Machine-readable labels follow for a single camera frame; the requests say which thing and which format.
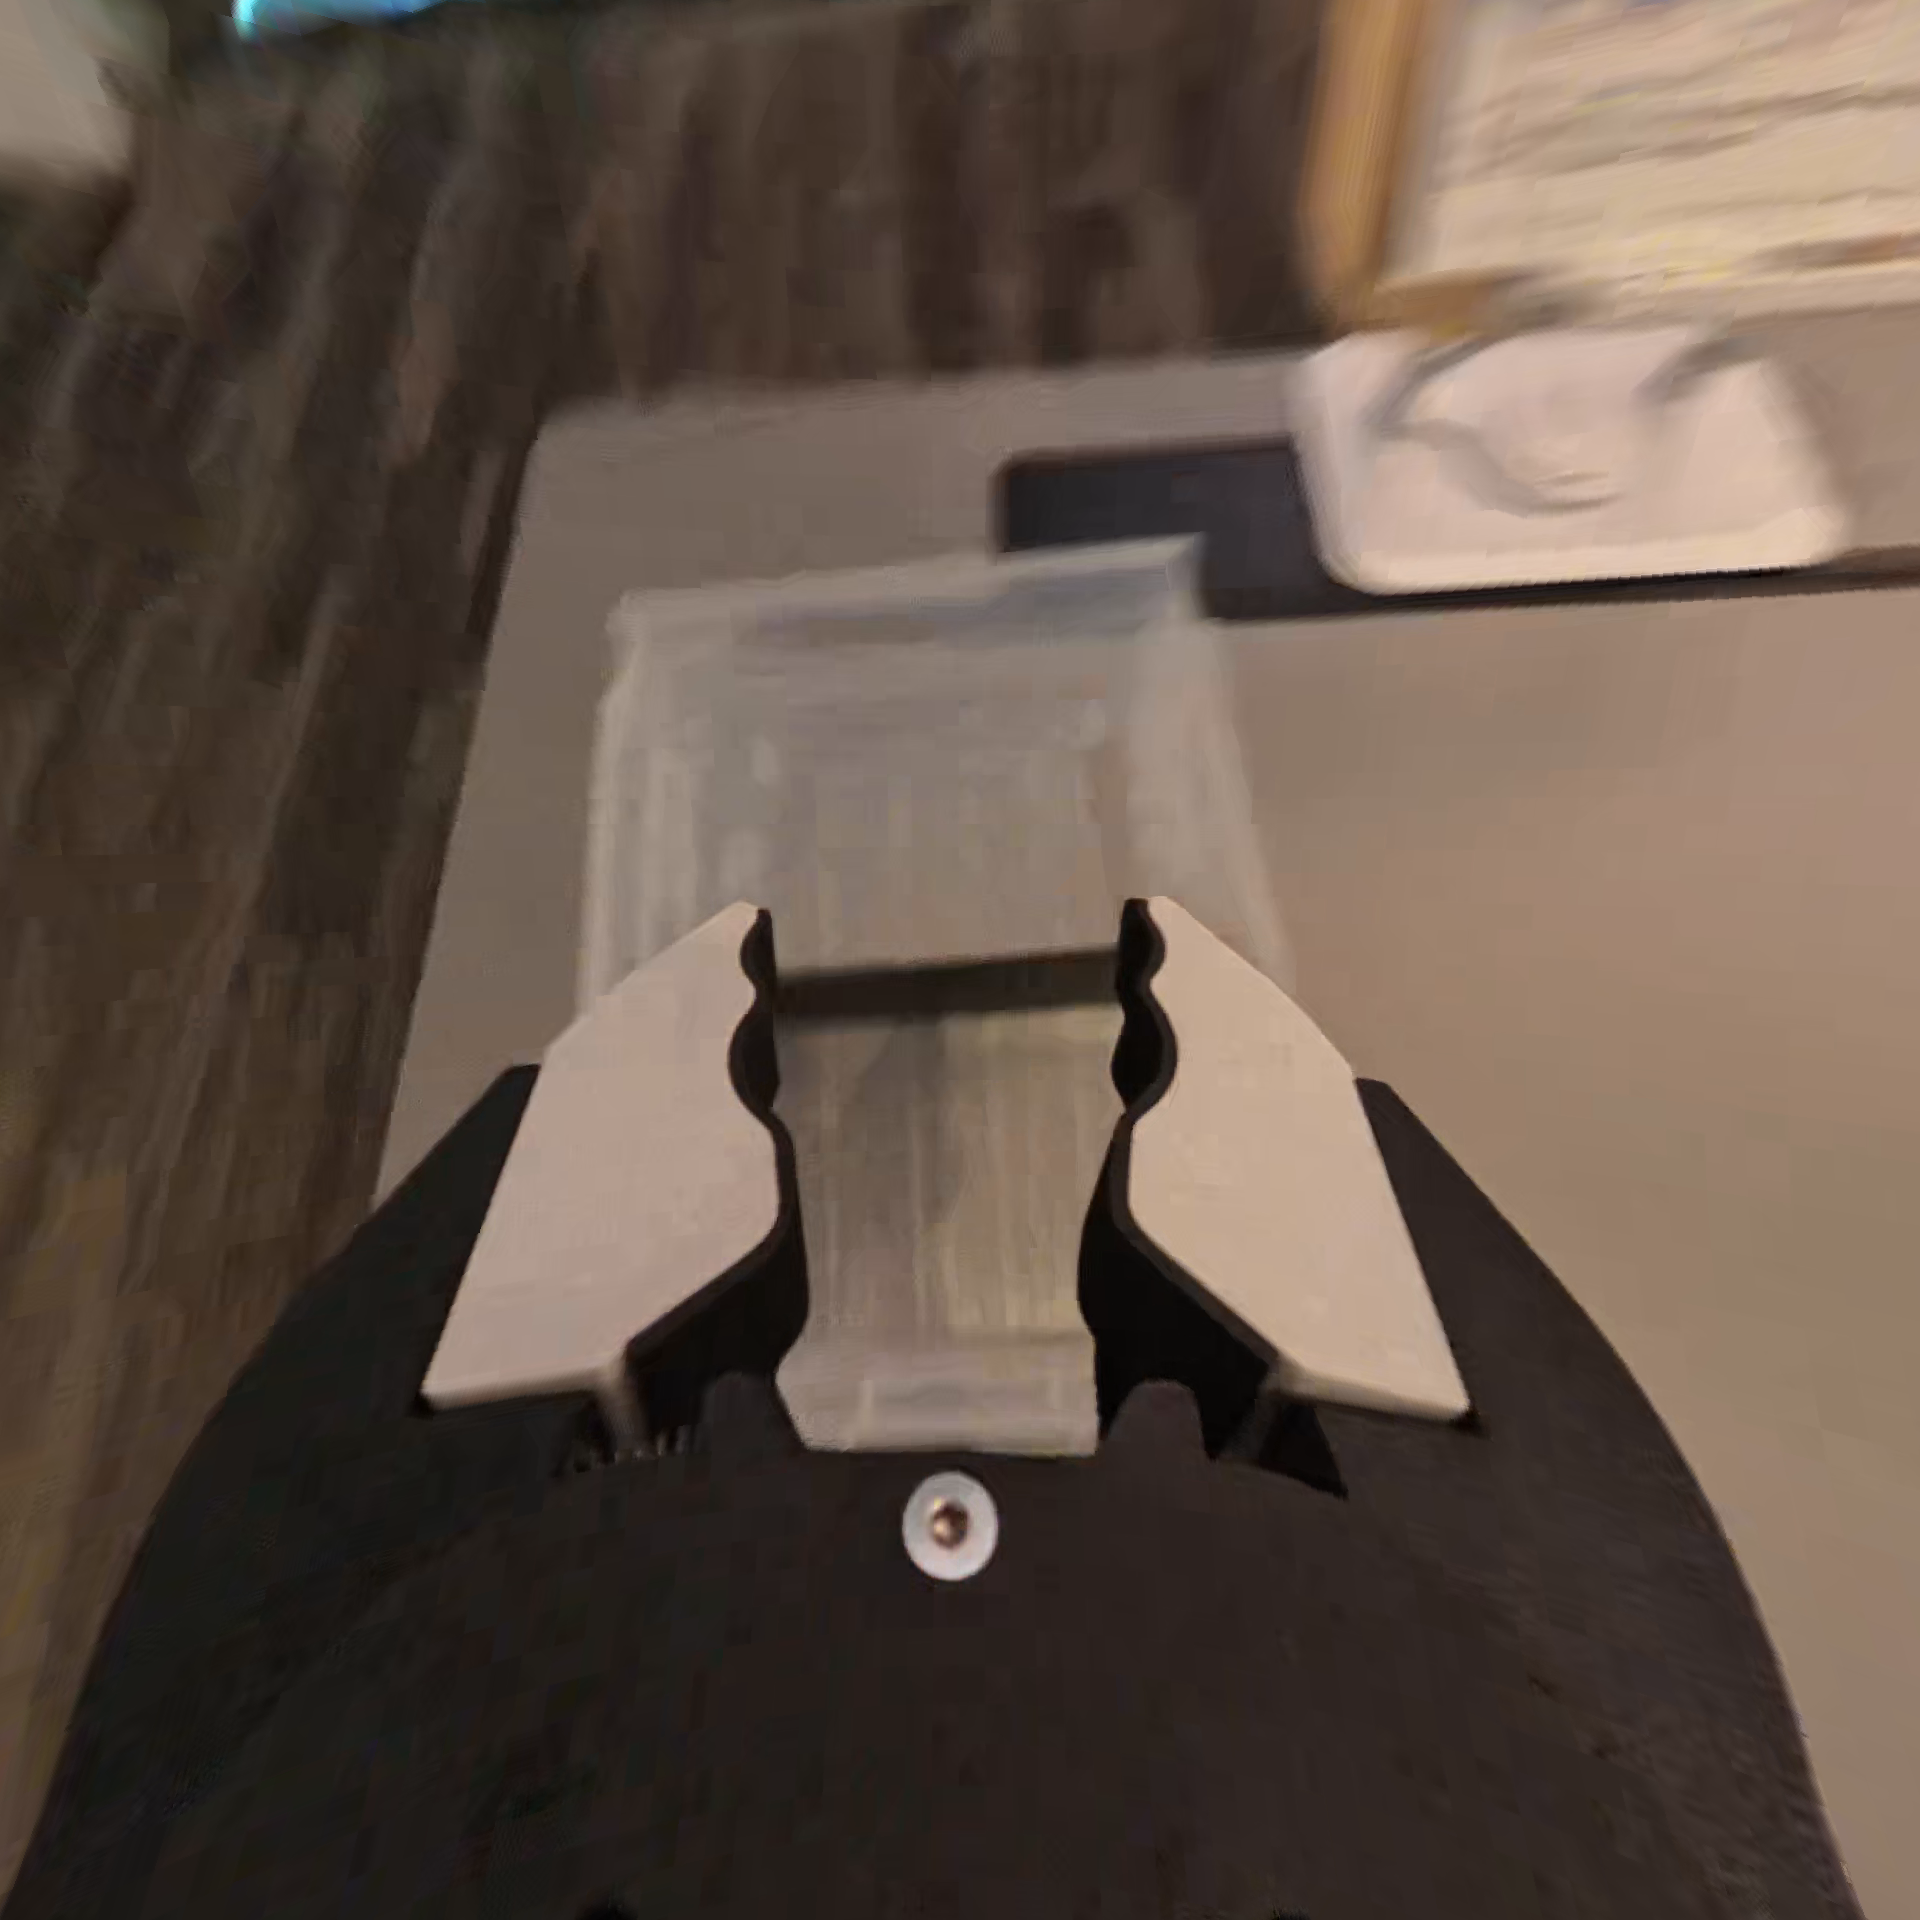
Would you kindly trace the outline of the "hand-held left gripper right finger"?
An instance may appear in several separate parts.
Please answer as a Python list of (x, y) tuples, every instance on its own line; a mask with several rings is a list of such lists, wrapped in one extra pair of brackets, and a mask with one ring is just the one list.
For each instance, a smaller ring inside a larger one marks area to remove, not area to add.
[(1456, 1426), (1471, 1394), (1345, 1055), (1169, 895), (1116, 949), (1119, 1098), (1078, 1246), (1098, 1438), (1180, 1384), (1220, 1456), (1272, 1406)]

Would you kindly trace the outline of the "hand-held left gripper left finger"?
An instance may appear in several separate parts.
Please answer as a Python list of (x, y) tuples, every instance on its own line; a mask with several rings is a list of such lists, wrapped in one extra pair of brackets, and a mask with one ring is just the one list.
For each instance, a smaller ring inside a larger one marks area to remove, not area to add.
[(808, 1317), (774, 1013), (772, 917), (733, 903), (550, 1041), (424, 1406), (581, 1396), (616, 1454), (648, 1454), (718, 1381), (774, 1378)]

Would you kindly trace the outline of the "clear acrylic stand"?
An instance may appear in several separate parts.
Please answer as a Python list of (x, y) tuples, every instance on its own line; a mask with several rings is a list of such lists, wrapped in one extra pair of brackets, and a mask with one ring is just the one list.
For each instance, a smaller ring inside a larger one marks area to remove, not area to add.
[(1190, 537), (631, 592), (592, 736), (577, 1007), (774, 925), (815, 1449), (1093, 1449), (1077, 1304), (1119, 1116), (1119, 908), (1292, 984)]

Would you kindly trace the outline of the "black table pad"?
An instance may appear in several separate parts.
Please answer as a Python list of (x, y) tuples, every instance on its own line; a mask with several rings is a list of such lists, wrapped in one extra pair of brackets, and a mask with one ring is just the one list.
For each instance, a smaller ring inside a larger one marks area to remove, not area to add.
[(1197, 600), (1225, 622), (1367, 607), (1319, 558), (1288, 436), (1025, 452), (993, 474), (991, 526), (1004, 552), (1193, 540)]

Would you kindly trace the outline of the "instruction sheet on stand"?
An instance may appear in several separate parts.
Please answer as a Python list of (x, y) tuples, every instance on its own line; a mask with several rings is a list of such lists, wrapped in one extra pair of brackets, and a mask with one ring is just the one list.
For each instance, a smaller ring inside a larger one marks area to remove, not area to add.
[(1334, 329), (1514, 329), (1529, 322), (1782, 320), (1916, 304), (1916, 255), (1756, 284), (1666, 287), (1542, 276), (1386, 279), (1385, 228), (1407, 145), (1407, 111), (1433, 7), (1327, 5), (1303, 156), (1303, 250)]

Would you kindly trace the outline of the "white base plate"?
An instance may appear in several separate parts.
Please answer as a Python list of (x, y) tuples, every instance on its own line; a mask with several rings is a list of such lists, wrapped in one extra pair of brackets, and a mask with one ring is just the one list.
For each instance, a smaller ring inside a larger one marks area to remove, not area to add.
[(1356, 332), (1287, 404), (1317, 558), (1377, 597), (1712, 581), (1852, 543), (1791, 378), (1724, 329)]

